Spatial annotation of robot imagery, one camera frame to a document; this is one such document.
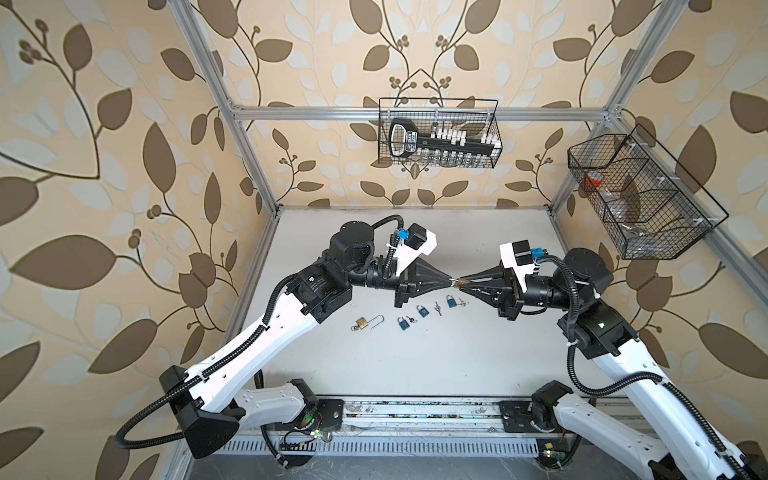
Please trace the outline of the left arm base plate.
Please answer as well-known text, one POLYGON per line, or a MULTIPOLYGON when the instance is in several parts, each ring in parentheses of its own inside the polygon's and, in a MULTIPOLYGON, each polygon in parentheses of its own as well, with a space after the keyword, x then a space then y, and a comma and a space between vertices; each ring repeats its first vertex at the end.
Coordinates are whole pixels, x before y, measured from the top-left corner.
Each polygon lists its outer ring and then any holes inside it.
POLYGON ((314 405, 305 407, 299 416, 288 423, 277 424, 281 431, 337 431, 341 428, 345 401, 341 398, 320 398, 314 405))

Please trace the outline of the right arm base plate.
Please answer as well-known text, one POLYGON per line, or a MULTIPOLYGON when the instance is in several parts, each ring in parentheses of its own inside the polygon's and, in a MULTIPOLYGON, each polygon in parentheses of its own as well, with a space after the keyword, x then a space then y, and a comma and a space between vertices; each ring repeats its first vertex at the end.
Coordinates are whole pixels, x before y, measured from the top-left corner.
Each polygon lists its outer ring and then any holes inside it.
POLYGON ((545 433, 542 406, 533 400, 503 400, 498 403, 505 433, 545 433))

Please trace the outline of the long-shackle brass padlock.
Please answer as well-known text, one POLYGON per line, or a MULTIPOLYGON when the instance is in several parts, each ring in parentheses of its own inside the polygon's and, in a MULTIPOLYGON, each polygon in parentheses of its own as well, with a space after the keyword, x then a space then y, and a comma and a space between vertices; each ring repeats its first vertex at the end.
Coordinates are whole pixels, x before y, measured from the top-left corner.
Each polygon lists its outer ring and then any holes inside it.
POLYGON ((358 318, 355 323, 350 327, 353 332, 361 331, 367 328, 375 328, 385 321, 383 315, 376 315, 372 319, 367 320, 365 317, 358 318))

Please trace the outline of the black tool with white bits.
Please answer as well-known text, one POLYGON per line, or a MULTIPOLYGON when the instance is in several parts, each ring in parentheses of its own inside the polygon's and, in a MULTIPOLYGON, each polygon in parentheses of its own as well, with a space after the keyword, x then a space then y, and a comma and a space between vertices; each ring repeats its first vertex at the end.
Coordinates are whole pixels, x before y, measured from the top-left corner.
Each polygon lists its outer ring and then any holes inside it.
POLYGON ((408 158, 414 154, 425 157, 428 153, 445 152, 493 157, 502 151, 502 142, 495 134, 484 133, 480 138, 472 138, 464 130, 442 128, 427 133, 406 119, 391 122, 385 145, 397 158, 408 158))

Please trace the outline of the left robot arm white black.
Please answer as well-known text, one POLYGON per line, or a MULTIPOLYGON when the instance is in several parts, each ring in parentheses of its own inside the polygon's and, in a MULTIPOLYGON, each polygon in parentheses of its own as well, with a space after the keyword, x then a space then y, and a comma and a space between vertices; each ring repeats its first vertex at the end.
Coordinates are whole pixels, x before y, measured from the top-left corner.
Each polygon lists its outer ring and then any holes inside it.
POLYGON ((138 450, 183 440, 201 459, 243 427, 301 421, 317 405, 305 381, 261 389, 247 383, 348 304, 356 287, 389 290, 396 307, 450 287, 450 276, 424 259, 436 246, 434 232, 417 223, 405 226, 399 215, 343 224, 316 261, 277 283, 259 319, 199 363, 167 369, 160 377, 163 396, 118 429, 116 447, 138 450))

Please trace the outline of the red capped clear bottle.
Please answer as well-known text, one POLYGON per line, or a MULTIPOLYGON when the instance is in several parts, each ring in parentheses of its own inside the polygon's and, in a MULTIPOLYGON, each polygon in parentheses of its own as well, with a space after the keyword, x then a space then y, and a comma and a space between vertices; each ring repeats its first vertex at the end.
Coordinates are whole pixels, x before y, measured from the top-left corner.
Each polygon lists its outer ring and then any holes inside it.
POLYGON ((582 180, 582 188, 585 192, 591 193, 601 189, 605 181, 605 175, 600 170, 587 171, 582 180))

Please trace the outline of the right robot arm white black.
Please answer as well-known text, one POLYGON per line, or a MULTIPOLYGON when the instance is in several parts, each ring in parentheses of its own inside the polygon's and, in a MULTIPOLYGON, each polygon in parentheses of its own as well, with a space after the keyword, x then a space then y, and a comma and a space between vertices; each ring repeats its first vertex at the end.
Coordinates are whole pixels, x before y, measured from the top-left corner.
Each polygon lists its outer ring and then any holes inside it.
POLYGON ((767 462, 721 435, 668 378, 639 333, 601 298, 613 280, 602 257, 574 248, 564 258, 525 241, 504 244, 498 266, 457 288, 514 320, 560 309, 569 384, 532 396, 541 430, 561 427, 641 479, 764 479, 767 462))

